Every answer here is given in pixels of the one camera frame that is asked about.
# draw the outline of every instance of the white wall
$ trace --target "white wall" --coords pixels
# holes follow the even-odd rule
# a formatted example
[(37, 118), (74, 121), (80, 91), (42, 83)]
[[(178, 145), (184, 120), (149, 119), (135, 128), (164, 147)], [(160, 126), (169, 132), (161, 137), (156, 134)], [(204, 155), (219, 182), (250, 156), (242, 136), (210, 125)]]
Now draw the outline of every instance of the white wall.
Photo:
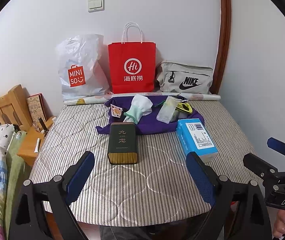
[(285, 156), (267, 147), (285, 142), (285, 17), (271, 0), (232, 0), (232, 28), (221, 102), (257, 154), (285, 171)]
[[(157, 60), (214, 67), (220, 0), (105, 0), (105, 10), (94, 13), (87, 12), (87, 0), (11, 0), (0, 12), (0, 96), (21, 83), (30, 94), (43, 93), (57, 115), (62, 96), (55, 46), (82, 33), (103, 34), (105, 44), (120, 41), (130, 21), (139, 23), (145, 41), (157, 44)], [(137, 30), (129, 34), (137, 40)], [(107, 72), (106, 48), (101, 65)]]

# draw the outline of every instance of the hi logo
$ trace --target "hi logo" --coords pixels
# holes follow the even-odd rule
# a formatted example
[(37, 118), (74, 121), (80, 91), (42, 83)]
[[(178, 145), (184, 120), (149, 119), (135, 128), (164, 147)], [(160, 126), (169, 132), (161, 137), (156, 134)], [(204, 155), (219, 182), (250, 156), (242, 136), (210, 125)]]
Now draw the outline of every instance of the hi logo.
[(83, 66), (72, 65), (71, 69), (68, 69), (68, 77), (71, 88), (86, 84)]
[(199, 80), (199, 78), (186, 77), (185, 81), (183, 81), (179, 85), (179, 89), (180, 90), (186, 90), (189, 88), (194, 88), (196, 86), (202, 85), (202, 84), (197, 84), (198, 80)]
[(141, 70), (141, 62), (136, 58), (130, 58), (124, 63), (124, 70), (130, 74), (138, 74)]

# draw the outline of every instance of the miniso bag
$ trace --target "miniso bag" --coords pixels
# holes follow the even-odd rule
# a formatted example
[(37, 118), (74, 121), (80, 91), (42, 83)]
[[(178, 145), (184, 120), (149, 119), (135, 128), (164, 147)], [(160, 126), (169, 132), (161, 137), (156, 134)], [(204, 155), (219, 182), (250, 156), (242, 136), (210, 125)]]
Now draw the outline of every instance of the miniso bag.
[(157, 80), (162, 92), (208, 94), (213, 69), (163, 61), (157, 66)]
[[(124, 33), (130, 25), (137, 25), (140, 42), (124, 42)], [(108, 45), (112, 91), (115, 94), (152, 92), (156, 68), (156, 44), (143, 42), (136, 23), (128, 23), (121, 42)]]
[(86, 34), (67, 39), (56, 47), (63, 100), (109, 92), (105, 73), (97, 61), (102, 45), (102, 35)]

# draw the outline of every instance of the clear plastic bag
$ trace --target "clear plastic bag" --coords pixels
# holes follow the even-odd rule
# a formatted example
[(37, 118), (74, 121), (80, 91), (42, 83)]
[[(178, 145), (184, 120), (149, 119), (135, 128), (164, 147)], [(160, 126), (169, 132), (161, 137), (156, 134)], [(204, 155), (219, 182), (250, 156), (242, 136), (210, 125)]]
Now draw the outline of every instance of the clear plastic bag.
[(156, 119), (160, 122), (170, 123), (170, 120), (179, 102), (180, 101), (177, 98), (167, 97), (166, 102), (161, 107)]
[(67, 39), (56, 47), (64, 100), (109, 92), (107, 78), (98, 63), (102, 45), (102, 35), (86, 34)]

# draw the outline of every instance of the gray bag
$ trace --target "gray bag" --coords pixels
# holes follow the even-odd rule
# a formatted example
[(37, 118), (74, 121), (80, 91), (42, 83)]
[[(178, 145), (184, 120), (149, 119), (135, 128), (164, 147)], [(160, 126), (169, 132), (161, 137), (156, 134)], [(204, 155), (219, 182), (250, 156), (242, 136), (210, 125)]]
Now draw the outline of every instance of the gray bag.
[(157, 66), (157, 80), (162, 92), (208, 94), (213, 69), (163, 61)]

